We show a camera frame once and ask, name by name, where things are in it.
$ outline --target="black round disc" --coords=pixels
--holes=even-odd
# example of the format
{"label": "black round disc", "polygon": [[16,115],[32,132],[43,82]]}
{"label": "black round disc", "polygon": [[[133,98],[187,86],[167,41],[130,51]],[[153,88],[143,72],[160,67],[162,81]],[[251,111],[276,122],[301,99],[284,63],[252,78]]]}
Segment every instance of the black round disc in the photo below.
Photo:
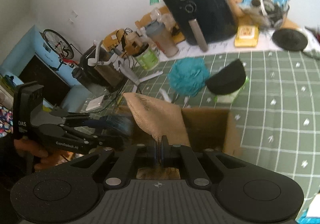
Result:
{"label": "black round disc", "polygon": [[287,51],[303,51],[308,45],[308,38],[293,29],[280,29],[274,32],[272,41]]}
{"label": "black round disc", "polygon": [[25,220],[35,223],[64,223],[89,212],[99,199],[91,177],[64,177],[48,171],[20,179],[11,190],[11,203]]}
{"label": "black round disc", "polygon": [[231,214],[255,223],[276,223],[295,217],[303,192],[293,180],[280,174],[259,176],[254,172],[225,177],[216,196]]}

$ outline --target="green checkered tablecloth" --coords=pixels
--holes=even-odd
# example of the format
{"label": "green checkered tablecloth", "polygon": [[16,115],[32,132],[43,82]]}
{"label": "green checkered tablecloth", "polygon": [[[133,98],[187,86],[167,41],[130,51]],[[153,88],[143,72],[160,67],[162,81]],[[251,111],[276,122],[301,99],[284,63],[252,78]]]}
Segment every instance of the green checkered tablecloth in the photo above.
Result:
{"label": "green checkered tablecloth", "polygon": [[[320,184],[320,140],[317,141],[320,64],[299,52],[284,51],[223,53],[199,58],[204,59],[211,75],[240,58],[250,81],[232,105],[215,103],[215,96],[206,87],[191,97],[188,105],[231,109],[241,136],[241,159],[298,182],[305,195],[302,207],[305,210]],[[174,90],[169,86],[167,74],[174,63],[175,60],[162,62],[150,72],[136,68],[139,77],[158,70],[164,72],[142,83],[142,93],[161,98],[159,89],[163,88],[173,98]],[[127,82],[124,91],[130,92],[132,88],[133,84]],[[180,96],[175,103],[183,105],[184,98]],[[108,112],[106,109],[93,117]]]}

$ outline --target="human hand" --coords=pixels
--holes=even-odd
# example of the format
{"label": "human hand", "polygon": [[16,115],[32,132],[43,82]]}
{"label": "human hand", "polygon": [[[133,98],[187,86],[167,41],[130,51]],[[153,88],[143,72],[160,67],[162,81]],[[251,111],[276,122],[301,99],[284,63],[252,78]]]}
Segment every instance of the human hand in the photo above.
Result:
{"label": "human hand", "polygon": [[36,171],[44,170],[63,162],[62,155],[68,157],[68,152],[63,150],[52,150],[50,154],[48,151],[38,144],[36,141],[21,138],[14,140],[14,146],[17,151],[27,151],[32,155],[41,158],[40,163],[34,165]]}

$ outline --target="bicycle wheel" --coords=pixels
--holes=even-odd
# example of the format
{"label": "bicycle wheel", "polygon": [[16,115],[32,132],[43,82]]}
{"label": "bicycle wheel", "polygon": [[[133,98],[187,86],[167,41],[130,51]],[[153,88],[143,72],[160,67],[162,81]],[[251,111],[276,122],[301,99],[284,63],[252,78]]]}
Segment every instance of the bicycle wheel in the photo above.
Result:
{"label": "bicycle wheel", "polygon": [[50,49],[63,58],[73,59],[75,56],[70,44],[56,31],[50,29],[44,30],[43,38]]}

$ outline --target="cardboard box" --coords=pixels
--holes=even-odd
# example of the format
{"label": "cardboard box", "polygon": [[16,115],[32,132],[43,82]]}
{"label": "cardboard box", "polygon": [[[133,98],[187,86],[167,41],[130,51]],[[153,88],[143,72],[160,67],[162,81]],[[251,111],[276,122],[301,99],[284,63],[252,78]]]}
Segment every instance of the cardboard box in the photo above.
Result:
{"label": "cardboard box", "polygon": [[[127,113],[130,110],[126,106],[119,107],[118,113],[123,112]],[[181,113],[194,152],[221,147],[222,152],[228,155],[238,157],[241,154],[241,138],[236,129],[234,116],[228,109],[182,108]],[[132,136],[134,144],[148,144],[150,138],[150,135],[135,124]]]}

